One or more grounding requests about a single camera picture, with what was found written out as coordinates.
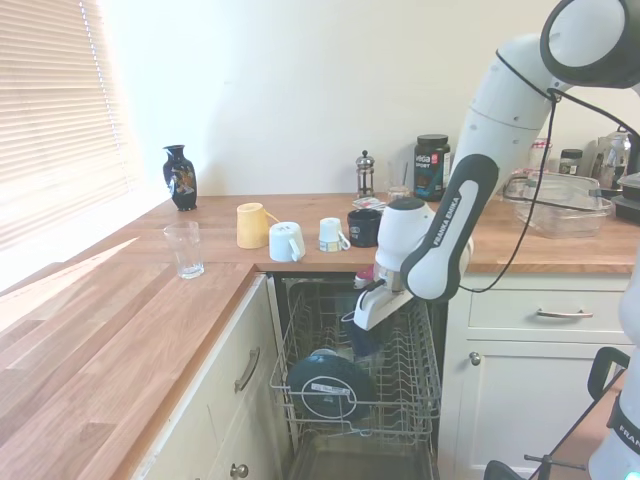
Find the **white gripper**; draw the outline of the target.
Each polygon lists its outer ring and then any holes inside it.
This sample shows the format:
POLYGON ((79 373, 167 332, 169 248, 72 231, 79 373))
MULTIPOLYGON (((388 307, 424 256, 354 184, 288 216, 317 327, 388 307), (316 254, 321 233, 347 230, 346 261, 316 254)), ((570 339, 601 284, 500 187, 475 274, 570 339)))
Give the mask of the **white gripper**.
POLYGON ((355 306, 355 325, 370 331, 413 298, 408 290, 393 292, 387 287, 363 291, 355 306))

